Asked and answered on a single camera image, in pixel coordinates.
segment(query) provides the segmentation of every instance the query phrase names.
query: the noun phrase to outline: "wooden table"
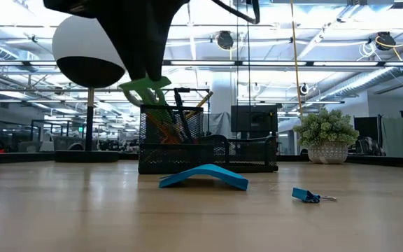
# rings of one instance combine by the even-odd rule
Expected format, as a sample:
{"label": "wooden table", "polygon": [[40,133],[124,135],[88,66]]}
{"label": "wooden table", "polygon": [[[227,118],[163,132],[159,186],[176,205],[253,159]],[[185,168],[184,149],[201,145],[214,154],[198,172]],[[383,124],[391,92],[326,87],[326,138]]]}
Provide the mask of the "wooden table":
{"label": "wooden table", "polygon": [[[247,192],[136,162],[0,165],[0,251],[403,251],[403,168],[279,163]],[[338,202],[304,204],[294,186]]]}

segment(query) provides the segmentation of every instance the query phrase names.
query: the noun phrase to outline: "blue binder clip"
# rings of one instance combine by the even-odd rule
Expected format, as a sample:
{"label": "blue binder clip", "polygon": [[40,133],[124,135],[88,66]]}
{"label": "blue binder clip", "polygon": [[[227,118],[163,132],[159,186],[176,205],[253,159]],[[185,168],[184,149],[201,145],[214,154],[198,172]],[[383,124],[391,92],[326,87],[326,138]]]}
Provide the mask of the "blue binder clip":
{"label": "blue binder clip", "polygon": [[320,199],[336,201],[336,197],[316,195],[308,190],[293,188],[292,197],[302,200],[304,203],[320,203]]}

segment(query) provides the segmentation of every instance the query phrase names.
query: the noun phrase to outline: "ceiling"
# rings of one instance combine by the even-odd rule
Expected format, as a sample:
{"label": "ceiling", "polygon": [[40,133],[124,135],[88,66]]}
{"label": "ceiling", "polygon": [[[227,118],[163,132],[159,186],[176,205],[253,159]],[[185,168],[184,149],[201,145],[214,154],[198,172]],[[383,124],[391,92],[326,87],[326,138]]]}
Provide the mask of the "ceiling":
{"label": "ceiling", "polygon": [[[224,2],[236,6],[234,3],[237,1],[230,3],[224,0]],[[396,57],[393,50],[374,50],[365,57],[362,47],[369,38],[374,39],[377,32],[390,32],[398,44],[403,44],[403,9],[390,9],[390,6],[365,6],[359,8],[358,12],[349,15],[345,22],[337,22],[337,17],[346,8],[346,1],[326,2],[328,4],[315,3],[315,1],[312,1],[312,4],[296,4],[297,1],[295,1],[295,35],[298,41],[296,43],[297,52],[301,56],[299,60],[354,62],[357,60],[386,61]],[[244,5],[239,5],[239,9],[246,12]],[[67,17],[67,14],[44,8],[42,0],[0,0],[0,45],[9,50],[31,52],[36,60],[54,60],[52,37],[57,26]],[[174,17],[164,59],[291,61],[294,59],[294,46],[290,42],[293,37],[291,20],[289,4],[274,4],[269,0],[261,1],[261,23],[247,26],[245,21],[219,8],[212,1],[191,0],[190,5],[184,5]],[[219,48],[215,38],[220,31],[231,32],[235,50]],[[310,46],[309,42],[318,36],[320,36],[318,42]],[[367,45],[365,50],[371,51],[371,46]],[[403,46],[397,50],[402,54]],[[256,86],[251,88],[253,98],[292,100],[297,95],[296,75],[293,68],[275,70],[271,67],[253,67],[250,68],[250,74],[248,74],[248,68],[239,69],[235,66],[227,68],[216,66],[163,67],[163,75],[173,83],[170,88],[210,88],[216,81],[225,81],[216,77],[225,76],[216,74],[225,71],[232,73],[228,81],[239,83],[238,99],[248,98],[248,84]],[[0,67],[0,74],[17,83],[28,84],[30,77],[30,83],[36,84],[34,88],[80,88],[65,76],[56,73],[55,66],[43,67],[41,72],[32,74],[15,67]],[[328,68],[317,69],[317,71],[301,69],[299,82],[326,91],[360,72],[360,69],[352,68],[346,70]],[[129,81],[128,75],[111,88],[116,88],[118,84],[127,81]],[[380,87],[373,87],[371,91],[395,84],[395,82],[381,83]],[[80,99],[87,96],[85,92],[63,95],[66,99]],[[403,87],[381,95],[403,96]],[[35,93],[34,96],[37,96],[37,99],[57,98],[57,95],[52,92]],[[167,97],[172,100],[173,94],[169,92]],[[96,100],[107,99],[122,100],[125,98],[120,92],[96,93]],[[196,92],[185,93],[183,100],[185,105],[194,106],[201,100],[201,95]],[[111,106],[126,116],[137,116],[139,113],[138,109],[127,102],[111,104]]]}

